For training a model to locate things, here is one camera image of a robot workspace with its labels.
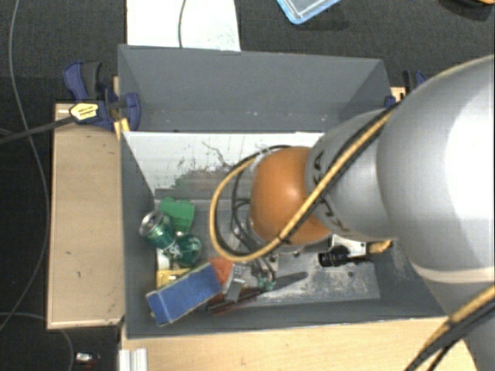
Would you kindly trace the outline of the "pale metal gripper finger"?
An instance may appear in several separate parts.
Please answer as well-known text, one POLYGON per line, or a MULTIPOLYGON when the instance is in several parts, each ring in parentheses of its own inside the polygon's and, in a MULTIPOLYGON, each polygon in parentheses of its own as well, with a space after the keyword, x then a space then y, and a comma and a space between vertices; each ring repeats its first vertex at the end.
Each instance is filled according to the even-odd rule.
POLYGON ((225 286, 225 299, 230 302, 237 302, 241 296, 241 291, 244 286, 244 265, 235 264, 230 271, 229 277, 225 286))

